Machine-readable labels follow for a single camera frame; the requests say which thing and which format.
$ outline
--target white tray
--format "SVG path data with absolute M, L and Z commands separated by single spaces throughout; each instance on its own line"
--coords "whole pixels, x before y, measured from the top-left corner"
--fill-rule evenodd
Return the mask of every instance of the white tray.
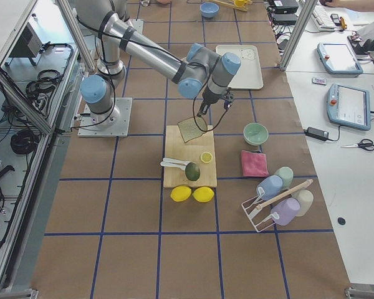
M 254 45 L 217 45 L 216 53 L 223 55 L 226 52 L 234 53 L 241 59 L 241 67 L 231 80 L 232 89 L 261 89 L 263 79 L 261 63 Z

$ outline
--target lemon half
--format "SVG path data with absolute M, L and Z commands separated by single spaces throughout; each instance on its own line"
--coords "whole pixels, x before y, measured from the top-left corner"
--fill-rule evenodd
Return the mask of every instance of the lemon half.
M 208 164 L 212 161 L 213 156 L 209 151 L 204 151 L 199 158 L 203 163 Z

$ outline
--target avocado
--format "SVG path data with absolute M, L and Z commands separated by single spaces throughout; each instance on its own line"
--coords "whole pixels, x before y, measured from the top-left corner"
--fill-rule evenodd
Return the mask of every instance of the avocado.
M 190 181 L 196 181 L 197 179 L 199 179 L 201 171 L 199 170 L 197 164 L 195 164 L 194 162 L 190 162 L 186 166 L 185 174 Z

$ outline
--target blue tablet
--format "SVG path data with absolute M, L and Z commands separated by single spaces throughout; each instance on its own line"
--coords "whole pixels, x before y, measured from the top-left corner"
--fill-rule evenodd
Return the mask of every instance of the blue tablet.
M 370 92 L 333 84 L 328 92 L 327 115 L 332 123 L 368 131 L 371 128 Z
M 362 66 L 347 44 L 321 42 L 317 45 L 317 53 L 330 74 L 357 77 L 363 73 Z

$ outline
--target white keyboard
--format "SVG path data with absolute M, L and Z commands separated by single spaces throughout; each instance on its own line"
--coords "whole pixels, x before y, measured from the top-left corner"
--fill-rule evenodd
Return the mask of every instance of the white keyboard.
M 311 18 L 319 31 L 335 31 L 338 29 L 321 5 L 314 7 Z

